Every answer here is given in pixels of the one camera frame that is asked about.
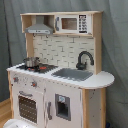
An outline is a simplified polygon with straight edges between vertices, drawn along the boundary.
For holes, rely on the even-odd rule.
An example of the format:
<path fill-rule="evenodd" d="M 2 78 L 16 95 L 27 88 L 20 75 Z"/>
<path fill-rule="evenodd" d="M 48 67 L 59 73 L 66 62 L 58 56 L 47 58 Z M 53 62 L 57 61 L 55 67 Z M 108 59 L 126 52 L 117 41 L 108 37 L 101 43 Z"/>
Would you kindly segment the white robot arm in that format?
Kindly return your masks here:
<path fill-rule="evenodd" d="M 28 124 L 22 120 L 9 119 L 3 126 L 3 128 L 36 128 L 35 126 Z"/>

